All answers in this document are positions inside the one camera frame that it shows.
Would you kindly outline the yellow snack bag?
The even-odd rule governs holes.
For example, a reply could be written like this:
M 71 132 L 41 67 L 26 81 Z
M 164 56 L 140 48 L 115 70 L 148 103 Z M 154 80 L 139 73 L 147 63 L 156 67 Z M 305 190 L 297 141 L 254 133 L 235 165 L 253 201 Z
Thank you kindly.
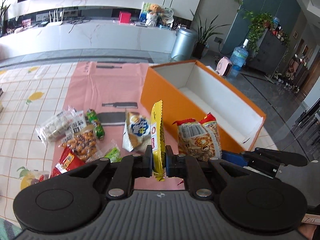
M 163 128 L 163 101 L 154 103 L 150 115 L 153 174 L 157 181 L 165 178 L 165 136 Z

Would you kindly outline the green raisin snack bag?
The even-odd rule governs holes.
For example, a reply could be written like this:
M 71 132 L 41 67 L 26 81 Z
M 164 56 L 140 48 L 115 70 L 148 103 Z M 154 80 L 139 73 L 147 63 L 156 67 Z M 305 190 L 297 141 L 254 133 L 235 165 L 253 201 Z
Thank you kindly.
M 111 163 L 117 163 L 122 160 L 122 157 L 120 155 L 120 148 L 115 141 L 111 141 L 106 149 L 107 150 L 105 152 L 104 158 L 108 158 Z

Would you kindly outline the white blue chip bag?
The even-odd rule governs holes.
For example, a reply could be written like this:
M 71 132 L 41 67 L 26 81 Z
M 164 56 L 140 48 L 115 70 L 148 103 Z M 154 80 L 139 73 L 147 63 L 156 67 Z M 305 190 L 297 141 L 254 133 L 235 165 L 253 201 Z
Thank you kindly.
M 144 153 L 151 142 L 150 119 L 138 112 L 125 113 L 122 148 L 128 152 Z

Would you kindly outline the peanut mix snack bag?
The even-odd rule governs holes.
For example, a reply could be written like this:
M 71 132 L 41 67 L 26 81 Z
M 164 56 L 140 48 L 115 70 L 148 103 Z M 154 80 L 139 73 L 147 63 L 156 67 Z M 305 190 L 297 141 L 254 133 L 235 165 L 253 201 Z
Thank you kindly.
M 175 121 L 178 130 L 178 151 L 199 161 L 221 157 L 222 149 L 216 118 L 208 113 L 201 121 L 185 119 Z

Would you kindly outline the orange spicy nuts pack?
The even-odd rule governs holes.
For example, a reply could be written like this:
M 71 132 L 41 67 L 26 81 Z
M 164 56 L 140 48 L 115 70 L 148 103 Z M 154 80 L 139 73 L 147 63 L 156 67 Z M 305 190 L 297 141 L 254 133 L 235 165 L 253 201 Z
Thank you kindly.
M 89 163 L 103 157 L 97 137 L 91 126 L 79 133 L 69 134 L 61 140 L 60 147 L 69 148 L 81 161 Z

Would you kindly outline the green sausage stick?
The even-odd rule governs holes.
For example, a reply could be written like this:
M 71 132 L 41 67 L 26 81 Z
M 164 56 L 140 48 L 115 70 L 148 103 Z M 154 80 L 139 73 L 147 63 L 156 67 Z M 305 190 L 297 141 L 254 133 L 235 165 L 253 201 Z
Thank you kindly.
M 93 109 L 88 109 L 86 112 L 87 118 L 89 120 L 89 123 L 94 126 L 94 133 L 97 139 L 103 140 L 105 137 L 105 131 L 103 129 L 103 126 L 98 118 L 97 113 Z

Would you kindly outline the red snack bag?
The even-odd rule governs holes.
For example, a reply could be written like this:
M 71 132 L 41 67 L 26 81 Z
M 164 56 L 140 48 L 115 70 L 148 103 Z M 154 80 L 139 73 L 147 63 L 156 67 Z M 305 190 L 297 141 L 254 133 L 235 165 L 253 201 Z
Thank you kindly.
M 49 178 L 53 178 L 60 174 L 66 173 L 73 169 L 79 168 L 85 165 L 85 162 L 79 159 L 79 157 L 73 153 L 70 148 L 65 148 L 57 164 L 54 166 L 50 173 Z

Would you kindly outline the white gluten strips packet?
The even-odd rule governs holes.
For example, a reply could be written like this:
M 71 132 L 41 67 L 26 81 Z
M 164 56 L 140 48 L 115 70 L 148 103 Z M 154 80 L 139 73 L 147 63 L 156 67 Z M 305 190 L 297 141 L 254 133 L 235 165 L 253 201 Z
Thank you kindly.
M 84 111 L 76 112 L 76 115 L 73 121 L 69 124 L 67 131 L 65 131 L 65 137 L 61 140 L 61 142 L 65 143 L 72 139 L 76 133 L 79 133 L 86 126 L 87 122 Z

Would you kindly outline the clear white balls pack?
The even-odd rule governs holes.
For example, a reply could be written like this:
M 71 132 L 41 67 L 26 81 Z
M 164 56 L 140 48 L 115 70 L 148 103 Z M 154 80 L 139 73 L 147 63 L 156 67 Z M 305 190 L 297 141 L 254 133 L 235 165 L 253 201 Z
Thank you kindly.
M 69 107 L 69 109 L 61 111 L 35 129 L 37 137 L 44 146 L 62 139 L 75 117 L 76 111 L 74 108 Z

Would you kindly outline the orange cardboard box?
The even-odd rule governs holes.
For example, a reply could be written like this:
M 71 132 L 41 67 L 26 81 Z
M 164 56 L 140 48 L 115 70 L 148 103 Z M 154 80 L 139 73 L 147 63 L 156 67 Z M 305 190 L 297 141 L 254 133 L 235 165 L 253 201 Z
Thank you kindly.
M 240 153 L 254 149 L 266 114 L 225 78 L 197 60 L 151 66 L 146 72 L 140 102 L 147 111 L 163 102 L 167 133 L 177 138 L 177 120 L 202 120 L 211 113 L 217 121 L 221 147 Z

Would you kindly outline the pink table mat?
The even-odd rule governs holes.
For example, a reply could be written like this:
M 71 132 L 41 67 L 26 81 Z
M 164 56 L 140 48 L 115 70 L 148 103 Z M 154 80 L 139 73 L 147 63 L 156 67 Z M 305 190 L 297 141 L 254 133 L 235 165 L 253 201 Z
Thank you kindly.
M 102 151 L 112 144 L 120 148 L 121 157 L 130 155 L 122 148 L 126 112 L 149 117 L 151 111 L 140 102 L 147 63 L 115 63 L 101 68 L 95 62 L 80 62 L 71 76 L 63 108 L 86 112 L 93 109 L 104 123 L 105 137 L 99 142 Z

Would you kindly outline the silver trash can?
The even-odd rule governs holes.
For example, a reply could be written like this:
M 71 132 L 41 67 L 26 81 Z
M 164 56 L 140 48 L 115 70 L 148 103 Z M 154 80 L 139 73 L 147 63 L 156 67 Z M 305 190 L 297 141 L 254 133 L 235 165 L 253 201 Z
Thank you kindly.
M 181 27 L 176 31 L 176 40 L 171 51 L 171 58 L 177 61 L 188 60 L 191 57 L 197 33 L 194 30 Z

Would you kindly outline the hanging ivy plant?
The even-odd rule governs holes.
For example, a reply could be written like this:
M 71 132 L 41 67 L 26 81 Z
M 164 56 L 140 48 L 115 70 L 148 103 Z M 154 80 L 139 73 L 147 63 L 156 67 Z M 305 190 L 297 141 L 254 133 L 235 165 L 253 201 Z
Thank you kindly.
M 248 46 L 252 52 L 257 52 L 257 42 L 261 39 L 266 29 L 273 27 L 273 16 L 269 12 L 255 14 L 253 11 L 244 10 L 243 19 L 249 19 Z

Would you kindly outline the red box on cabinet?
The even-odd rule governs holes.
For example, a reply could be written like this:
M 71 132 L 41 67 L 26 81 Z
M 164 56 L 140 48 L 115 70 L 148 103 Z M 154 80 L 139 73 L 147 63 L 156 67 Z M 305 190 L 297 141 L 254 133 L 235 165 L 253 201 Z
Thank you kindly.
M 130 12 L 121 11 L 119 13 L 119 23 L 120 24 L 129 24 L 130 21 L 131 21 L 131 13 Z

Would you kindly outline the white tv cabinet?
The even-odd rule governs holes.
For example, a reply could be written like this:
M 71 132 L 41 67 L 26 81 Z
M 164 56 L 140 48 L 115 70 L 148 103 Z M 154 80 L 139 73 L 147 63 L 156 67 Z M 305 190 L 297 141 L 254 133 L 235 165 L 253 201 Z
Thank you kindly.
M 80 24 L 33 27 L 1 37 L 1 59 L 55 50 L 126 49 L 170 53 L 174 31 L 91 20 Z

